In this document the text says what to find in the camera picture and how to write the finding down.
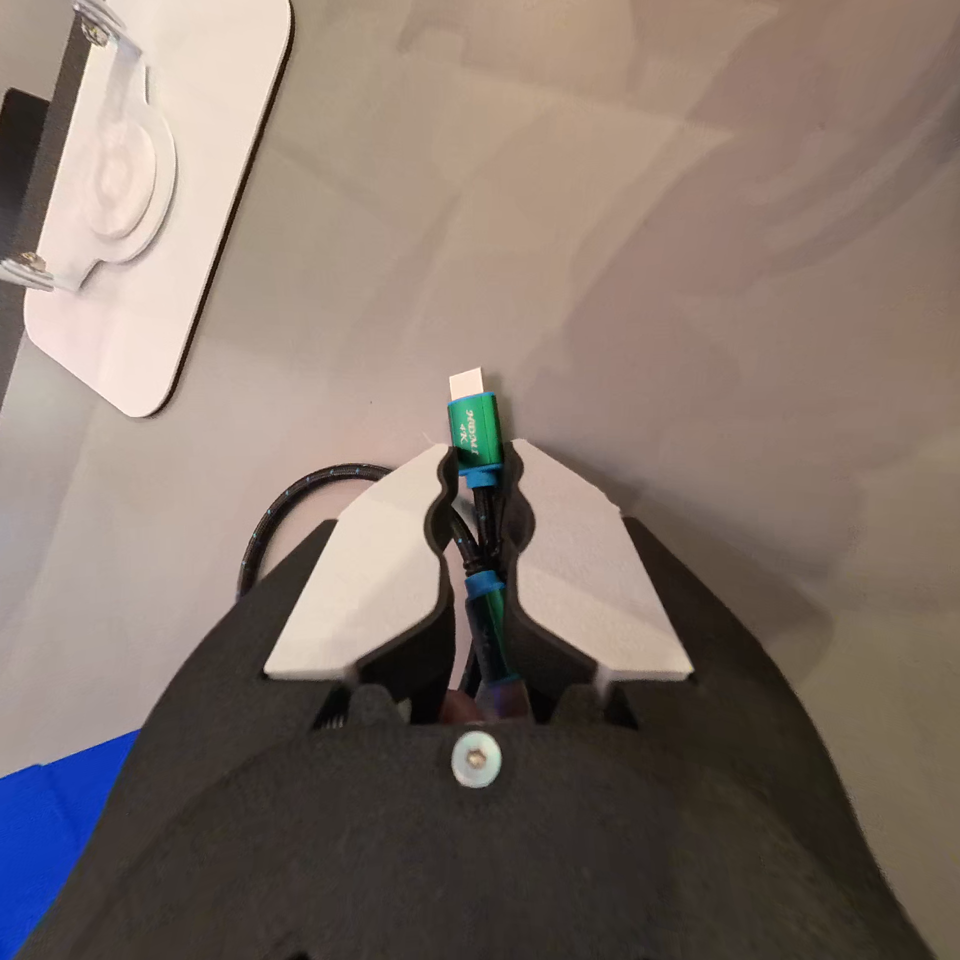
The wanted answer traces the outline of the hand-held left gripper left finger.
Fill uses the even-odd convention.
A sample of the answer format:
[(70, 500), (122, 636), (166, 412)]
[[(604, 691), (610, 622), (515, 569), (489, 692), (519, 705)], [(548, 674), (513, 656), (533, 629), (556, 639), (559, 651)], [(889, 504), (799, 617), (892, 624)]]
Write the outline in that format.
[(359, 679), (436, 620), (450, 595), (458, 480), (456, 454), (437, 443), (342, 511), (265, 662), (269, 678)]

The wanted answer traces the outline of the clear acrylic stand bracket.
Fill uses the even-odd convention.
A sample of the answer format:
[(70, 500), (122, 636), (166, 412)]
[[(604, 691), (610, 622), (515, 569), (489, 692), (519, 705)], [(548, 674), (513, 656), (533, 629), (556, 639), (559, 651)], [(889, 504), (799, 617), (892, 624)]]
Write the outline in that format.
[(40, 251), (2, 260), (2, 281), (43, 292), (78, 292), (101, 264), (122, 265), (154, 242), (171, 207), (178, 174), (175, 139), (151, 103), (143, 49), (107, 2), (72, 3), (83, 38), (111, 57), (92, 119), (72, 120), (59, 163)]

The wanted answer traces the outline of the dark grey flat panel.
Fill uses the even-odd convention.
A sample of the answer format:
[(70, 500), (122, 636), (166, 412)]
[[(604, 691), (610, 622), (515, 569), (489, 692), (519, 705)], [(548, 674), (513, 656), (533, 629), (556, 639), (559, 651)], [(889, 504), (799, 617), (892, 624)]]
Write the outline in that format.
[(40, 238), (49, 191), (44, 172), (50, 103), (16, 87), (1, 109), (1, 258), (12, 258)]

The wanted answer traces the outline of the blue plastic bin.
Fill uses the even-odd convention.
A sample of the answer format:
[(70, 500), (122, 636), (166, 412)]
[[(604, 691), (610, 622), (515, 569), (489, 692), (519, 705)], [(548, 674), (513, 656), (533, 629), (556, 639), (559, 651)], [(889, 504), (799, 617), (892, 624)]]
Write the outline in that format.
[(138, 731), (1, 779), (1, 957), (16, 956), (53, 905)]

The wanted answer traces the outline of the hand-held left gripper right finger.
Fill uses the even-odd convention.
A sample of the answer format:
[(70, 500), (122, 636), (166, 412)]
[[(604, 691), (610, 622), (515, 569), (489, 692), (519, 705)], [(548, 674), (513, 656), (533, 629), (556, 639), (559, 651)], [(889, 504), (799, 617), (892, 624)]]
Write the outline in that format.
[(682, 682), (690, 656), (606, 494), (529, 440), (504, 462), (507, 658), (527, 682)]

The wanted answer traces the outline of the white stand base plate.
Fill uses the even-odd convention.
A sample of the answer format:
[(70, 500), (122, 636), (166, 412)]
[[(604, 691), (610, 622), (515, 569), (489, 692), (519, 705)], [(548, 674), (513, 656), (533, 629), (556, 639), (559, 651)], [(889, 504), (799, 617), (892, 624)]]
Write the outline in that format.
[[(26, 289), (30, 341), (126, 416), (150, 417), (167, 402), (210, 287), (293, 33), (290, 2), (106, 2), (143, 49), (150, 102), (174, 137), (177, 175), (167, 217), (150, 246), (122, 265), (101, 264), (76, 293)], [(85, 60), (67, 97), (72, 120), (93, 118), (110, 70), (81, 32)]]

